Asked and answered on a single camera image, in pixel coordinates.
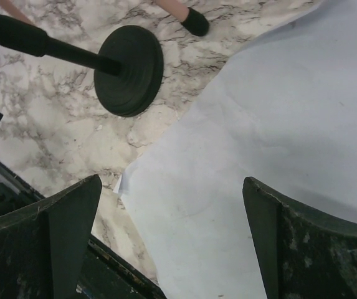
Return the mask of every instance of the white paper sheet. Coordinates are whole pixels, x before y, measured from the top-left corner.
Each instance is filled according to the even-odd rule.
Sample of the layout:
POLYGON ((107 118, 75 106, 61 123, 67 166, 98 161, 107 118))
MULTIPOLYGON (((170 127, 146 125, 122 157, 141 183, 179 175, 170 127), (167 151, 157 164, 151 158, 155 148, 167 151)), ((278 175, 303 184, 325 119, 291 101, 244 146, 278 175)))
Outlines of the white paper sheet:
POLYGON ((235 55, 124 172, 168 298, 266 298, 246 176, 357 222, 357 0, 329 0, 235 55))

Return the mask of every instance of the black pole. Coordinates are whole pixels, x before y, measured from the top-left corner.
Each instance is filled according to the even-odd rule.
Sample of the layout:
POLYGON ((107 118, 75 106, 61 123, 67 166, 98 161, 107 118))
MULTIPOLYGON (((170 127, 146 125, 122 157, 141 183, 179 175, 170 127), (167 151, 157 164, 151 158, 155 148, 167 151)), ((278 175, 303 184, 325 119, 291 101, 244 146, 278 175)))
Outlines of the black pole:
POLYGON ((38 27, 2 15, 0 45, 37 57, 49 55, 114 76, 121 72, 121 63, 116 60, 53 39, 38 27))

